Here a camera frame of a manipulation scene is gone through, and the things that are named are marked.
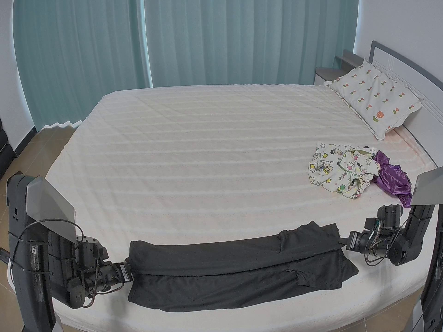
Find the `white cartoon print cloth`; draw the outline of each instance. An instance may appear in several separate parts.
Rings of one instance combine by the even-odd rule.
[[[380,164],[373,159],[377,151],[373,147],[319,142],[309,163],[309,180],[330,192],[357,199],[374,175],[380,174]]]

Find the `curtain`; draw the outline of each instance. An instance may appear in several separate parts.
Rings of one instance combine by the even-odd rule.
[[[358,0],[144,0],[153,86],[312,84],[353,49]]]
[[[83,120],[116,90],[149,86],[139,0],[14,0],[15,54],[37,130]]]

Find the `white pillow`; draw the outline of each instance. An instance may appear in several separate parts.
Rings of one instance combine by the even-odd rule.
[[[348,74],[324,85],[338,93],[379,140],[421,107],[420,100],[410,89],[366,60]]]

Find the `white wall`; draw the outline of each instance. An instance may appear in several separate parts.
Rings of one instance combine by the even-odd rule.
[[[354,53],[373,40],[443,80],[443,0],[360,0]]]
[[[12,2],[0,0],[0,118],[15,150],[34,122],[23,94],[12,37]]]

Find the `fitted sheet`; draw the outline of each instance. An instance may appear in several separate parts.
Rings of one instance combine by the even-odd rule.
[[[76,222],[114,262],[129,244],[190,244],[275,235],[314,220],[342,237],[398,198],[371,184],[357,200],[309,183],[317,141],[376,147],[413,185],[435,168],[403,127],[378,141],[325,86],[185,86],[103,97],[52,165],[47,180],[74,206]],[[401,221],[407,218],[404,211]],[[129,303],[130,284],[88,309],[54,301],[62,322],[92,332],[329,331],[407,296],[424,284],[434,214],[418,259],[368,267],[316,291],[239,309],[167,313]]]

